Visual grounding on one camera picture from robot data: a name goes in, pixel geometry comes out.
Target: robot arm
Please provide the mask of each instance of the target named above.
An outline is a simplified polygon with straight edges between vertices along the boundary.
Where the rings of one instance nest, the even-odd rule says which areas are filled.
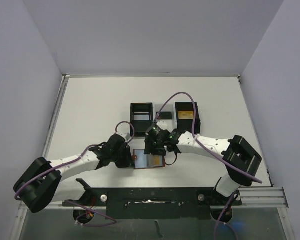
[[[51,161],[44,157],[36,159],[14,185],[15,199],[22,200],[31,212],[37,213],[52,200],[65,200],[62,197],[70,195],[80,197],[84,191],[60,191],[60,182],[86,171],[106,167],[111,162],[118,168],[134,167],[130,147],[126,143],[129,138],[129,133],[116,133],[108,142],[89,146],[83,154]]]
[[[160,122],[146,131],[145,154],[165,156],[166,152],[192,153],[210,157],[198,141],[213,153],[223,157],[232,166],[244,173],[255,176],[261,157],[241,136],[233,139],[215,139],[195,135],[190,132],[162,130]],[[16,199],[22,200],[33,213],[43,210],[51,201],[79,199],[86,188],[80,191],[59,187],[60,182],[86,171],[97,170],[115,163],[118,168],[134,168],[128,143],[128,133],[112,135],[108,142],[89,146],[83,154],[47,161],[44,157],[36,159],[14,185]],[[240,186],[251,186],[252,180],[227,167],[228,174],[221,178],[216,191],[229,197]]]
[[[217,139],[193,135],[188,131],[174,129],[171,133],[160,128],[162,122],[155,122],[146,131],[144,154],[165,156],[166,152],[175,154],[197,154],[211,157],[211,153],[219,155],[227,164],[228,174],[223,176],[217,184],[216,191],[224,197],[229,197],[241,186],[249,187],[253,180],[249,176],[256,176],[261,156],[242,137],[235,135],[233,139]]]

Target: white tabletop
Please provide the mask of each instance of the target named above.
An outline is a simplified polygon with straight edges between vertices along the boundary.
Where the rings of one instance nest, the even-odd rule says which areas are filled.
[[[261,155],[238,79],[235,77],[99,77],[70,78],[54,130],[48,160],[81,153],[86,146],[106,142],[118,122],[130,120],[131,103],[164,103],[176,92],[189,93],[198,104],[201,135],[232,139],[243,136]],[[179,95],[173,102],[189,102]],[[129,132],[129,125],[120,130]],[[135,139],[131,150],[144,149],[144,140]],[[174,154],[166,157],[173,162]],[[182,188],[214,187],[227,173],[219,161],[194,154],[179,154],[172,166],[154,169],[119,169],[114,163],[97,171],[81,173],[62,184],[84,179],[95,188]],[[264,159],[256,177],[270,187]]]

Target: white wall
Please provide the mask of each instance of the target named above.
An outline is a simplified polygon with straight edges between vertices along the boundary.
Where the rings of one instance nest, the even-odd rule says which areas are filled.
[[[242,74],[273,182],[283,186],[300,240],[300,0],[285,0]]]
[[[21,0],[0,0],[0,240],[19,202],[13,186],[41,156],[61,73]]]

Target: yellow object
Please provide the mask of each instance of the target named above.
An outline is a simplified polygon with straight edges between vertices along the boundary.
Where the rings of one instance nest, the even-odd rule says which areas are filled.
[[[194,111],[178,111],[179,119],[194,119]]]
[[[149,155],[148,163],[149,163],[149,167],[161,166],[160,156]]]

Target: open black container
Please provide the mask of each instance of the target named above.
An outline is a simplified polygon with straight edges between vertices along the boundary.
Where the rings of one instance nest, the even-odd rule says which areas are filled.
[[[195,102],[196,116],[194,124],[194,134],[200,134],[201,120],[198,111],[197,102]],[[192,121],[194,119],[194,106],[192,102],[176,102],[175,115],[177,129],[179,131],[192,132]]]
[[[154,106],[150,103],[131,103],[130,123],[134,127],[134,136],[144,138],[147,129],[152,125],[154,120]]]

